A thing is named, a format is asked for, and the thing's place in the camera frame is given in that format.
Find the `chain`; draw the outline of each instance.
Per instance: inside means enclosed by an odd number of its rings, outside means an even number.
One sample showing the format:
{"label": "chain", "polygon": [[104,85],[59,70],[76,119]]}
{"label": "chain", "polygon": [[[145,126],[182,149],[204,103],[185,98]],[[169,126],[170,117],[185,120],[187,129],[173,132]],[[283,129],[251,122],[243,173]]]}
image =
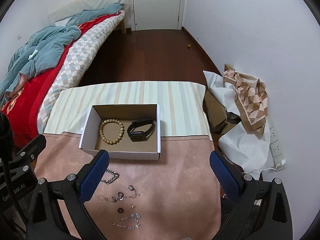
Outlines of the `chain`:
{"label": "chain", "polygon": [[112,170],[109,170],[109,169],[106,169],[106,172],[107,173],[110,173],[111,175],[113,175],[113,177],[111,179],[102,179],[101,182],[104,182],[105,184],[109,185],[111,184],[112,182],[114,182],[116,179],[118,179],[120,177],[120,174],[115,172],[115,171],[112,171]]}
{"label": "chain", "polygon": [[121,221],[126,220],[126,219],[129,219],[129,218],[133,218],[133,217],[135,217],[135,216],[136,216],[135,221],[136,221],[137,224],[136,224],[135,226],[133,226],[133,227],[122,226],[122,225],[119,225],[119,224],[116,224],[116,223],[111,223],[111,225],[112,225],[112,226],[116,226],[116,227],[121,227],[121,228],[128,228],[128,229],[138,228],[139,226],[141,226],[141,225],[139,224],[139,220],[140,220],[141,216],[140,216],[138,213],[136,213],[136,214],[131,214],[130,216],[125,217],[125,218],[121,218]]}
{"label": "chain", "polygon": [[136,198],[137,196],[138,196],[138,197],[140,196],[139,192],[137,192],[136,189],[135,189],[132,185],[129,185],[128,189],[129,189],[130,191],[134,191],[134,195],[132,195],[132,196],[126,196],[126,197],[125,197],[122,192],[118,192],[118,198],[116,198],[116,197],[111,197],[111,200],[108,199],[107,197],[105,197],[104,195],[99,195],[99,196],[98,196],[99,202],[101,202],[100,197],[103,197],[105,201],[110,201],[110,202],[113,202],[113,203],[114,203],[114,202],[117,202],[118,200],[121,200],[121,201],[122,201],[122,200],[124,200],[125,198]]}

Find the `red blanket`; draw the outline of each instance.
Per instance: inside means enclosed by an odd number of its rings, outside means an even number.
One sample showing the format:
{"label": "red blanket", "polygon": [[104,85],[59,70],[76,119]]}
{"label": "red blanket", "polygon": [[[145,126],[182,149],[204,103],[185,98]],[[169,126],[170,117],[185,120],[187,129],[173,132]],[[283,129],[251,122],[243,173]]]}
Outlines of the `red blanket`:
{"label": "red blanket", "polygon": [[[86,33],[94,25],[104,21],[107,18],[117,16],[120,12],[111,15],[99,17],[90,22],[79,25],[81,35]],[[68,54],[69,48],[73,42],[66,46],[60,58],[58,65],[39,76],[26,82],[23,89],[18,92],[12,100],[2,107],[2,112],[10,120],[13,131],[14,144],[17,147],[24,147],[29,141],[38,135],[37,116],[40,106],[47,95],[49,88],[57,77],[64,60]]]}

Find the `wooden bead bracelet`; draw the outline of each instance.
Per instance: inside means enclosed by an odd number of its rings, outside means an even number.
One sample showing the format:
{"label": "wooden bead bracelet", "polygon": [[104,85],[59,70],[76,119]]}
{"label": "wooden bead bracelet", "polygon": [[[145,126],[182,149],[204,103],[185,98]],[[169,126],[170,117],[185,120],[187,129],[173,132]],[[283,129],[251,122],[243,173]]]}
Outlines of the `wooden bead bracelet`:
{"label": "wooden bead bracelet", "polygon": [[[108,140],[108,139],[104,136],[104,134],[103,134],[103,127],[104,127],[106,124],[112,123],[112,122],[117,123],[117,124],[120,125],[120,133],[119,133],[119,136],[118,136],[117,139],[110,141],[110,140]],[[124,135],[124,125],[123,125],[119,120],[117,120],[117,119],[107,119],[107,120],[104,120],[104,121],[101,122],[101,124],[100,124],[100,126],[99,126],[99,135],[100,135],[100,137],[102,138],[102,140],[103,140],[105,143],[110,144],[110,145],[117,144],[118,142],[121,141],[121,139],[122,139],[122,137],[123,137],[123,135]]]}

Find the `dark brown floor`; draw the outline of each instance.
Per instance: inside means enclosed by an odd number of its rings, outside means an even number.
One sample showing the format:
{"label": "dark brown floor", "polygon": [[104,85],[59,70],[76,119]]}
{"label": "dark brown floor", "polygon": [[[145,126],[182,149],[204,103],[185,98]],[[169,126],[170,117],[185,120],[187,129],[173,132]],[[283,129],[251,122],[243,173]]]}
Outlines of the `dark brown floor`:
{"label": "dark brown floor", "polygon": [[214,71],[183,31],[114,31],[79,86],[126,81],[192,81],[206,85],[203,70]]}

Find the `silver screw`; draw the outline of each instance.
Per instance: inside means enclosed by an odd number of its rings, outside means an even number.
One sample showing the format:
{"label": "silver screw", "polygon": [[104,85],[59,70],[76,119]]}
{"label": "silver screw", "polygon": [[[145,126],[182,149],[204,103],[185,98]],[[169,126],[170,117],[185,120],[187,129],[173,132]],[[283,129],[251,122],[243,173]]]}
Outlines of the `silver screw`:
{"label": "silver screw", "polygon": [[72,181],[76,178],[76,176],[74,174],[69,174],[67,177],[67,180]]}
{"label": "silver screw", "polygon": [[252,180],[252,176],[250,174],[245,174],[243,177],[245,180]]}
{"label": "silver screw", "polygon": [[41,179],[38,180],[38,184],[40,184],[40,185],[41,185],[41,184],[44,184],[44,182],[45,182],[45,179],[44,179],[44,178],[41,178]]}
{"label": "silver screw", "polygon": [[276,183],[276,184],[281,184],[281,182],[282,182],[281,179],[275,178],[275,183]]}

